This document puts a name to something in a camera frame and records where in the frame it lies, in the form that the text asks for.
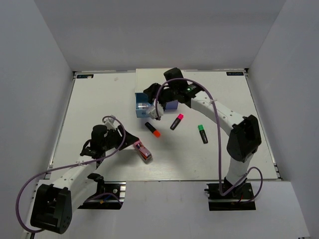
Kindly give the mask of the white drawer organizer box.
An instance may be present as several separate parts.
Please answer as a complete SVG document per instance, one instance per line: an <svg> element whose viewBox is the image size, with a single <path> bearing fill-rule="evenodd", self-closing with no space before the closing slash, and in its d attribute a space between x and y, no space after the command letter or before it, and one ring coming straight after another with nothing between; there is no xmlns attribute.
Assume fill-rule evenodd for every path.
<svg viewBox="0 0 319 239"><path fill-rule="evenodd" d="M136 69L135 93L142 93L153 83L163 84L166 79L164 72L170 68L140 68Z"/></svg>

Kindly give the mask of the small blue drawer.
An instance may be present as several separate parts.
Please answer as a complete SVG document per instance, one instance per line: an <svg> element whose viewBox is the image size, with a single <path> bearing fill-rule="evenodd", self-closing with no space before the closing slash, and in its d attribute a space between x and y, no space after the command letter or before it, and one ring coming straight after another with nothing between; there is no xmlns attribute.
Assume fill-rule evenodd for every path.
<svg viewBox="0 0 319 239"><path fill-rule="evenodd" d="M135 93L135 100L137 118L149 118L147 110L151 104L148 102L148 96L144 93Z"/></svg>

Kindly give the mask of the pink cap clip tube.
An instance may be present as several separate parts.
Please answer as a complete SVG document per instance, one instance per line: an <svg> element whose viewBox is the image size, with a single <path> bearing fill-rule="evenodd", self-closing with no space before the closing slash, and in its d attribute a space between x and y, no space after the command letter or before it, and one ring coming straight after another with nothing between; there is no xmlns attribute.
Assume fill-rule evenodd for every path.
<svg viewBox="0 0 319 239"><path fill-rule="evenodd" d="M151 152L143 145L143 143L139 140L133 144L135 150L140 155L141 159L144 163L149 163L153 159Z"/></svg>

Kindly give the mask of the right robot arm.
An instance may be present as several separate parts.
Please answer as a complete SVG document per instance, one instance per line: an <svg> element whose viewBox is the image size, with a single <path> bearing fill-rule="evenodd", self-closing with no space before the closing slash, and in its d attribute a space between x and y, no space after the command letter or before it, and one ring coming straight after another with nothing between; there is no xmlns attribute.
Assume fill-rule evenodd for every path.
<svg viewBox="0 0 319 239"><path fill-rule="evenodd" d="M218 149L221 149L223 131L228 136L226 150L230 155L228 172L225 178L219 178L219 183L225 185L228 197L238 198L243 193L242 184L247 179L250 161L262 142L258 119L224 106L203 85L184 78L179 68L169 69L163 75L166 80L163 84L153 83L143 91L154 105L151 118L160 120L166 104L178 101L216 123Z"/></svg>

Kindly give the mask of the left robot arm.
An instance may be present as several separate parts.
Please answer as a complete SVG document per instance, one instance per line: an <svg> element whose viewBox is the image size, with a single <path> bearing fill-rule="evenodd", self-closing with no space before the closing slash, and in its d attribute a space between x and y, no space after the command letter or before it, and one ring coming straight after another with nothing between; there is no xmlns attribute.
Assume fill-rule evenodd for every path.
<svg viewBox="0 0 319 239"><path fill-rule="evenodd" d="M105 189L104 177L96 170L108 150L122 150L138 140L121 125L117 128L102 124L94 126L91 138L84 143L76 165L51 184L38 187L30 224L42 230L63 234L71 223L73 212L84 203L107 197L118 200L113 191Z"/></svg>

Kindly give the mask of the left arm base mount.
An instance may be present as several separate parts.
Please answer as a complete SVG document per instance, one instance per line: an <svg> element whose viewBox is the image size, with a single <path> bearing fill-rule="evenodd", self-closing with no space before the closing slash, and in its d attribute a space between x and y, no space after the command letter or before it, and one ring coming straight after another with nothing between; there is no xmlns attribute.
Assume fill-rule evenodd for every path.
<svg viewBox="0 0 319 239"><path fill-rule="evenodd" d="M104 182L97 192L78 209L85 210L120 210L124 203L126 182Z"/></svg>

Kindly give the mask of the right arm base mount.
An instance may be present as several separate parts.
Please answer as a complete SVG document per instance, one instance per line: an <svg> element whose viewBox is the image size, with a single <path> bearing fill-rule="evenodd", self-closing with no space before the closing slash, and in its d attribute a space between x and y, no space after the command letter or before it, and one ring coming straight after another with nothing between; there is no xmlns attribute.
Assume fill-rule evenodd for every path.
<svg viewBox="0 0 319 239"><path fill-rule="evenodd" d="M218 183L207 184L204 189L208 196L208 206L210 211L255 211L255 201L252 199L253 189L251 183L245 183L238 192L231 192L226 196L221 196Z"/></svg>

